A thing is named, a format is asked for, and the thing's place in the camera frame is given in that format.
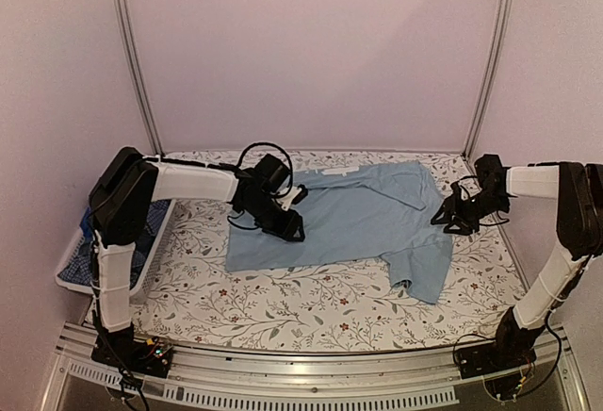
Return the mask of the light blue t-shirt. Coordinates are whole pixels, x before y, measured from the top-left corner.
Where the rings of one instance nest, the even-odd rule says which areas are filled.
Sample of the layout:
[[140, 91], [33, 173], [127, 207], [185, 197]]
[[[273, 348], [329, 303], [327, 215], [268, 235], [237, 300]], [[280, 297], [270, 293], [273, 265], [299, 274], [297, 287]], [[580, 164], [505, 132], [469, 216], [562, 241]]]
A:
[[299, 173], [307, 196], [296, 206], [305, 239], [287, 242], [231, 228], [225, 269], [257, 271], [379, 258], [391, 286], [436, 304], [452, 257], [451, 237], [431, 223], [444, 198], [418, 161]]

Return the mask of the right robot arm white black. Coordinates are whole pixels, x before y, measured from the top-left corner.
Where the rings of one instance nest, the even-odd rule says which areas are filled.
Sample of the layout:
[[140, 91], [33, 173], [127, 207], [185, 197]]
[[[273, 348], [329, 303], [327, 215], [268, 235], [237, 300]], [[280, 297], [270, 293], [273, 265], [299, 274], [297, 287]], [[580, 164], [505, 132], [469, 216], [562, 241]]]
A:
[[589, 262], [602, 256], [602, 166], [572, 161], [508, 167], [485, 154], [474, 163], [480, 191], [464, 197], [459, 180], [431, 219], [452, 235], [469, 236], [492, 214], [508, 213], [512, 198], [556, 202], [556, 240], [552, 252], [526, 295], [501, 318], [487, 361], [505, 370], [531, 350], [553, 310], [577, 286]]

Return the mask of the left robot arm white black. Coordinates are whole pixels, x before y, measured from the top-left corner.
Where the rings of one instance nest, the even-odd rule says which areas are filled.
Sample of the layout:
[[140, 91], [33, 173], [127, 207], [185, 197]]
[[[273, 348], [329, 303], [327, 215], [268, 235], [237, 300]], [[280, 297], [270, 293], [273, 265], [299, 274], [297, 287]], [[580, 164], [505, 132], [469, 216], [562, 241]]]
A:
[[129, 312], [131, 262], [152, 203], [210, 200], [253, 218], [253, 228], [287, 242], [305, 239], [294, 206], [307, 190], [293, 185], [287, 154], [264, 155], [249, 168], [235, 164], [144, 156], [123, 147], [89, 196], [93, 324], [105, 354], [121, 368], [133, 367], [140, 349]]

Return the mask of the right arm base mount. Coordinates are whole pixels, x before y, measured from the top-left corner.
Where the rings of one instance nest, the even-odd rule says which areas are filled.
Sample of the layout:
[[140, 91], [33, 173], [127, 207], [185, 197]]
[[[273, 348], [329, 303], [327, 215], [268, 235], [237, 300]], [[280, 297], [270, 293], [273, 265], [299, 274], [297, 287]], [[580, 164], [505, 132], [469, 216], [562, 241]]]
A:
[[452, 359], [463, 379], [518, 369], [533, 364], [533, 349], [519, 353], [500, 352], [492, 337], [478, 334], [460, 336], [452, 346]]

